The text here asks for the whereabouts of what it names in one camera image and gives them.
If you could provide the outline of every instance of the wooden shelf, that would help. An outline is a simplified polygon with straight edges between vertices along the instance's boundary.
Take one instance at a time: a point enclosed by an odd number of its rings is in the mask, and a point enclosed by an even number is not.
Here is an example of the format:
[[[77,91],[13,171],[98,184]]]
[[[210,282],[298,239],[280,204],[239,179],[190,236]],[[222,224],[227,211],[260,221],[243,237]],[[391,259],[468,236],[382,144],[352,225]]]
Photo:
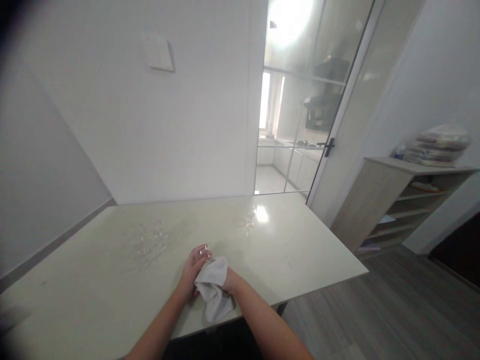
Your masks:
[[[437,174],[460,174],[473,173],[477,168],[471,166],[457,167],[435,167],[424,166],[416,163],[395,159],[392,157],[365,157],[365,160],[387,166],[389,168],[401,170],[414,176],[418,175],[437,175]]]
[[[373,230],[370,235],[368,235],[366,238],[367,239],[374,239],[378,238],[383,235],[388,235],[388,234],[393,234],[393,233],[398,233],[404,230],[410,230],[414,229],[415,225],[412,224],[405,224],[405,225],[399,225],[399,226],[392,226],[380,230]]]
[[[394,202],[390,209],[386,212],[387,215],[394,219],[402,219],[411,216],[417,216],[430,213],[427,208],[418,207],[410,201]]]
[[[391,157],[366,157],[330,230],[352,252],[371,239],[381,248],[405,240],[478,169],[430,167]],[[410,187],[429,183],[442,192]],[[384,215],[395,219],[379,224]]]
[[[411,199],[421,199],[421,198],[430,198],[445,195],[445,192],[428,192],[422,191],[410,186],[407,186],[405,190],[400,194],[396,201],[411,200]]]

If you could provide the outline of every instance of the table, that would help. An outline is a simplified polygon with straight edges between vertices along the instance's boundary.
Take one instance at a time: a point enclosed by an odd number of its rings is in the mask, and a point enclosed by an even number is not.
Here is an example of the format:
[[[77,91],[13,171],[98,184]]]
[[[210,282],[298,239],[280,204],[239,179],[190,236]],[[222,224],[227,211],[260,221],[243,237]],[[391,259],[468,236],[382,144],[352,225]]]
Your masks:
[[[122,357],[202,243],[272,306],[368,272],[294,193],[113,206],[3,293],[29,314],[8,337],[28,359]],[[211,327],[204,312],[199,297],[173,337]]]

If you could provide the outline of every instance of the forearm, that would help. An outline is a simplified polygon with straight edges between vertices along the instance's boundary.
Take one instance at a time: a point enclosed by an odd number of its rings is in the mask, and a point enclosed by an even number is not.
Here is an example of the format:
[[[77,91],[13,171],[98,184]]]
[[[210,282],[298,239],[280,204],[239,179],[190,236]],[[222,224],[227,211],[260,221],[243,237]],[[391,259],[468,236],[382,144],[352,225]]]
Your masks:
[[[161,359],[187,301],[174,291],[126,360]]]
[[[234,292],[238,306],[267,359],[313,359],[285,321],[265,300],[241,279]]]

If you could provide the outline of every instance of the towel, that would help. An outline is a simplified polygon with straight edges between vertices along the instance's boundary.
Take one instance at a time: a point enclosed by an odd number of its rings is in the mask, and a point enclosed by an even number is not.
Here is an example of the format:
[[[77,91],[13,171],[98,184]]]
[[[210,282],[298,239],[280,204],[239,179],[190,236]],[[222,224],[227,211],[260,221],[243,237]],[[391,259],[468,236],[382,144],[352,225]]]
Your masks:
[[[223,292],[220,286],[227,279],[229,263],[223,256],[214,258],[203,265],[195,279],[195,285],[206,302],[205,317],[215,323],[234,309],[232,297]]]

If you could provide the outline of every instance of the kitchen floor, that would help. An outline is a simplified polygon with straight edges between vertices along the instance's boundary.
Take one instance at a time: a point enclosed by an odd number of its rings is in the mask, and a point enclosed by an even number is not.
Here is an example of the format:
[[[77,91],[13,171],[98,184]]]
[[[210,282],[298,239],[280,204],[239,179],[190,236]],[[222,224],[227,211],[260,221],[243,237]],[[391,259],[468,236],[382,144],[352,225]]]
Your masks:
[[[273,166],[257,166],[255,176],[255,193],[256,194],[274,194],[283,193],[285,186],[285,178]],[[295,189],[289,182],[286,184],[285,192],[295,192]],[[305,203],[308,191],[297,192],[298,199]]]
[[[399,247],[370,273],[288,302],[315,359],[480,359],[480,294]]]

